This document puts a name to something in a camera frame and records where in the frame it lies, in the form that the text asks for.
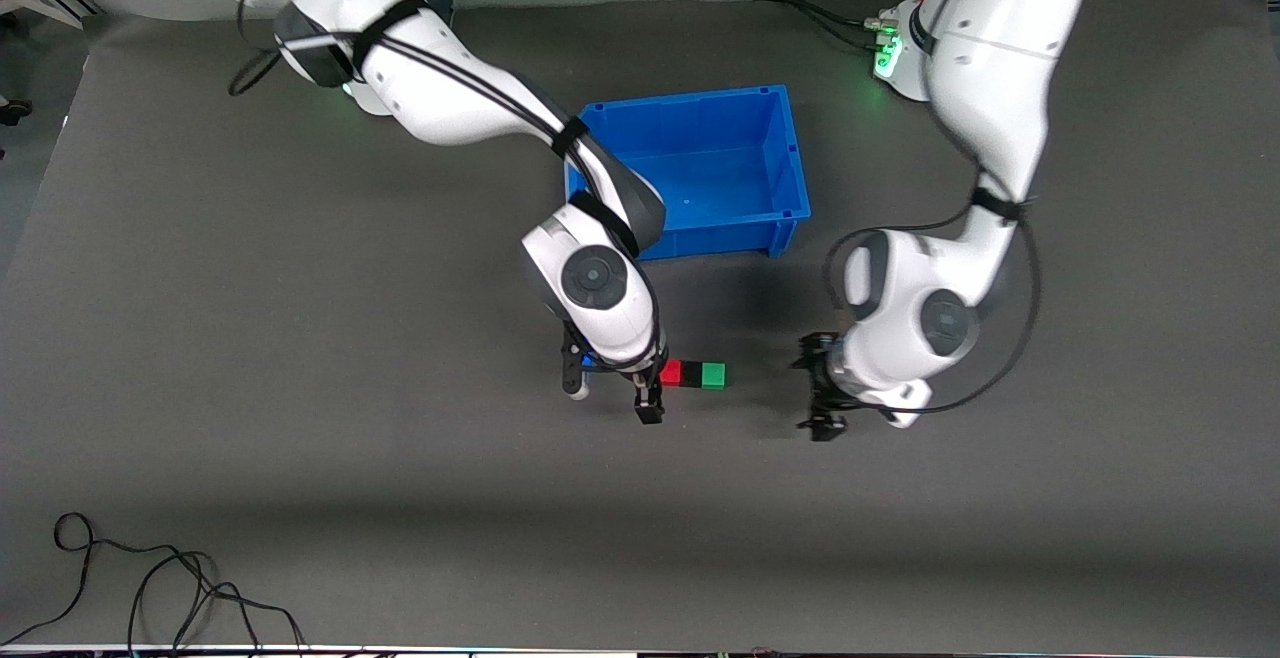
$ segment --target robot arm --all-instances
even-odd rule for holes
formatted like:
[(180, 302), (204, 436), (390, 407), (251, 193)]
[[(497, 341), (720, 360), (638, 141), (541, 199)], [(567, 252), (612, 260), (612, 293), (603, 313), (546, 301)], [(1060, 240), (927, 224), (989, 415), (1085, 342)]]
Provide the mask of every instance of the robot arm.
[[(910, 426), (929, 412), (927, 379), (974, 346), (973, 307), (991, 289), (1018, 230), (1048, 133), (1050, 79), (1080, 3), (924, 0), (909, 6), (909, 31), (897, 38), (905, 47), (891, 44), (892, 70), (886, 74), (882, 58), (877, 76), (910, 99), (928, 99), (977, 163), (978, 187), (960, 238), (869, 230), (855, 243), (844, 288), (856, 324), (844, 335), (809, 335), (796, 362), (813, 384), (810, 420), (801, 425), (814, 440), (844, 431), (836, 415), (842, 408), (878, 408), (892, 425)], [(896, 33), (896, 20), (888, 26)], [(901, 76), (910, 69), (923, 79)], [(919, 84), (923, 96), (913, 93)]]
[(662, 236), (657, 189), (531, 81), (474, 56), (449, 28), (452, 0), (261, 3), (279, 8), (276, 42), (297, 73), (321, 87), (351, 84), (361, 108), (396, 116), (415, 138), (460, 146), (534, 134), (586, 177), (589, 195), (522, 239), (526, 273), (564, 321), (566, 393), (585, 397), (584, 370), (621, 373), (636, 385), (641, 419), (658, 422), (666, 339), (635, 260)]

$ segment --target blue container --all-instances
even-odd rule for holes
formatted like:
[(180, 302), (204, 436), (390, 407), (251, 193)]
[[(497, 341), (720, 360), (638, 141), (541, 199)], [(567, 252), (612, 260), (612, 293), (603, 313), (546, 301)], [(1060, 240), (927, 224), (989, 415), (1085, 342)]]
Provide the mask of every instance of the blue container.
[[(644, 260), (767, 251), (777, 259), (809, 218), (809, 192), (782, 84), (594, 102), (581, 119), (667, 202)], [(566, 197), (586, 181), (564, 169)]]

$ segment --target gray table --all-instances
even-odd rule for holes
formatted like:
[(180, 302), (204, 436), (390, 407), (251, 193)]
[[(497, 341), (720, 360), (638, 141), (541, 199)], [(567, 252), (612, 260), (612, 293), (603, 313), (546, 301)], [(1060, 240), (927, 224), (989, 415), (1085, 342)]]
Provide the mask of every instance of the gray table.
[[(559, 326), (517, 260), (562, 200), (545, 147), (416, 143), (296, 76), (232, 101), (232, 26), (105, 26), (0, 300), (0, 626), (68, 598), (49, 527), (79, 510), (211, 552), (317, 643), (1275, 654), (1280, 67), (1261, 5), (1085, 3), (1036, 186), (1030, 352), (963, 411), (864, 416), (828, 445), (791, 428), (806, 387), (786, 370), (838, 325), (823, 252), (947, 215), (972, 166), (795, 12), (458, 19), (571, 108), (791, 92), (814, 218), (782, 260), (652, 265), (676, 355), (733, 381), (673, 393), (659, 428), (616, 379), (558, 393)], [(1007, 351), (1020, 261), (941, 393)], [(122, 640), (147, 563), (102, 554), (78, 612), (32, 639)], [(164, 639), (187, 586), (156, 590)], [(201, 638), (242, 640), (225, 611)]]

